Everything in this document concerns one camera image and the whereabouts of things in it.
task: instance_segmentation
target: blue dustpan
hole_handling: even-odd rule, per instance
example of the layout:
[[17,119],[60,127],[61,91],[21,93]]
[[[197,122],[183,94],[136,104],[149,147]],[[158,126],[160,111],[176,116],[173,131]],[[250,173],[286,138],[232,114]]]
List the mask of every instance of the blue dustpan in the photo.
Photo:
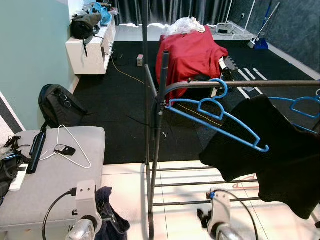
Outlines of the blue dustpan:
[[268,43],[264,38],[259,38],[255,41],[253,49],[269,49]]

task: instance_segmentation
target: small box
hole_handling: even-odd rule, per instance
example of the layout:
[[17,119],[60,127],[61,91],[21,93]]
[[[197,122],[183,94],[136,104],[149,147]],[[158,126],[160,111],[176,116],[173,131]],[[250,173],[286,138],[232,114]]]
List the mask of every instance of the small box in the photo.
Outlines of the small box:
[[138,67],[144,66],[144,56],[142,54],[139,54],[138,57],[136,58],[136,65]]

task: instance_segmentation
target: white plastic bag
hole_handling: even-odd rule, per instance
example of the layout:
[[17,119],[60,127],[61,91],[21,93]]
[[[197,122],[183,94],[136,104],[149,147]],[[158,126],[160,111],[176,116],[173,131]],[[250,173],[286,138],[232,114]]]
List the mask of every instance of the white plastic bag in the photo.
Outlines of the white plastic bag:
[[204,33],[205,27],[201,25],[194,17],[183,17],[177,20],[174,24],[169,26],[163,33],[165,36],[171,36],[175,34],[189,34],[193,31]]

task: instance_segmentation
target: blue wall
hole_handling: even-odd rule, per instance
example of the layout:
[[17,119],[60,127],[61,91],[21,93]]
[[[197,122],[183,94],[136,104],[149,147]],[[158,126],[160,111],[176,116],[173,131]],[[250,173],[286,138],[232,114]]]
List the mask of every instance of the blue wall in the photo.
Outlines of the blue wall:
[[[253,0],[235,0],[230,20],[245,27]],[[270,0],[257,0],[247,30],[257,34]],[[274,0],[271,10],[281,2],[264,35],[269,43],[320,73],[320,1]]]
[[41,88],[69,89],[74,73],[65,47],[70,38],[67,0],[1,1],[0,90],[27,130],[43,123]]

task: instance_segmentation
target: blue plastic hanger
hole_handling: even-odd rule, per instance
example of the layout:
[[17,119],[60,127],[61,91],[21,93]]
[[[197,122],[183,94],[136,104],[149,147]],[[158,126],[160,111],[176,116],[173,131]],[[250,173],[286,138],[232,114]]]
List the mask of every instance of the blue plastic hanger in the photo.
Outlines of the blue plastic hanger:
[[[269,97],[269,99],[271,99],[271,100],[282,100],[282,101],[291,102],[291,103],[292,103],[291,106],[290,106],[290,110],[291,110],[291,111],[296,112],[296,113],[298,113],[298,114],[301,114],[301,115],[303,115],[303,116],[306,116],[306,117],[308,117],[308,118],[310,118],[310,119],[317,119],[317,118],[320,117],[320,112],[319,112],[318,114],[316,114],[316,115],[310,115],[310,114],[307,114],[307,113],[305,113],[305,112],[303,112],[303,111],[299,111],[299,110],[295,109],[296,104],[297,104],[299,101],[302,101],[302,100],[314,101],[314,102],[318,103],[319,106],[320,106],[320,96],[319,96],[319,95],[317,95],[317,96],[304,96],[304,97],[300,97],[300,98],[297,98],[297,99],[290,99],[290,98],[285,98],[285,97]],[[294,125],[294,126],[296,126],[296,127],[298,127],[298,128],[301,128],[301,129],[303,129],[303,130],[309,131],[309,132],[311,132],[311,133],[315,133],[315,134],[317,133],[317,132],[312,131],[312,130],[310,130],[310,129],[308,129],[308,128],[305,128],[305,127],[303,127],[303,126],[300,126],[300,125],[298,125],[298,124],[295,124],[295,123],[291,123],[291,124]]]
[[[238,142],[240,142],[242,144],[245,144],[245,145],[247,145],[247,146],[249,146],[249,147],[251,147],[251,148],[253,148],[253,149],[255,149],[255,150],[259,151],[259,152],[266,153],[269,150],[269,146],[265,145],[265,148],[258,147],[258,143],[260,142],[260,137],[254,131],[252,131],[247,125],[245,125],[242,121],[240,121],[236,117],[232,116],[231,114],[227,113],[225,111],[224,107],[221,105],[221,103],[216,101],[216,99],[221,99],[221,98],[223,98],[224,96],[227,95],[227,93],[228,93],[227,84],[223,80],[218,79],[218,78],[211,79],[210,81],[211,82],[212,81],[219,82],[221,85],[223,85],[224,93],[222,95],[219,95],[219,96],[214,96],[213,98],[204,98],[201,101],[196,101],[196,100],[191,100],[191,99],[183,99],[183,98],[171,99],[169,101],[169,104],[166,106],[166,108],[169,109],[172,112],[175,112],[175,113],[177,113],[179,115],[182,115],[182,116],[184,116],[184,117],[186,117],[188,119],[191,119],[191,120],[193,120],[193,121],[195,121],[197,123],[200,123],[200,124],[202,124],[202,125],[204,125],[204,126],[206,126],[208,128],[214,129],[217,132],[219,132],[221,134],[224,134],[224,135],[226,135],[226,136],[228,136],[228,137],[230,137],[230,138],[232,138],[232,139],[234,139],[234,140],[236,140],[236,141],[238,141]],[[250,142],[247,142],[247,141],[245,141],[245,140],[243,140],[243,139],[241,139],[241,138],[239,138],[239,137],[237,137],[237,136],[235,136],[235,135],[233,135],[233,134],[231,134],[231,133],[229,133],[227,131],[224,131],[224,130],[216,127],[216,126],[212,126],[212,125],[210,125],[209,123],[207,123],[207,122],[205,122],[203,120],[200,120],[200,119],[198,119],[198,118],[196,118],[194,116],[191,116],[191,115],[189,115],[189,114],[187,114],[187,113],[185,113],[183,111],[180,111],[180,110],[178,110],[178,109],[173,107],[173,103],[175,103],[175,102],[185,102],[185,103],[198,104],[198,107],[197,107],[197,111],[198,112],[206,114],[206,115],[208,115],[208,116],[210,116],[212,118],[218,119],[220,121],[223,119],[224,116],[227,116],[227,117],[233,119],[234,121],[236,121],[237,123],[239,123],[246,130],[248,130],[249,133],[251,133],[255,137],[255,142],[253,144],[250,143]],[[215,114],[209,113],[209,112],[201,109],[202,103],[204,103],[204,102],[212,102],[212,103],[218,105],[218,107],[221,110],[221,114],[220,115],[215,115]]]

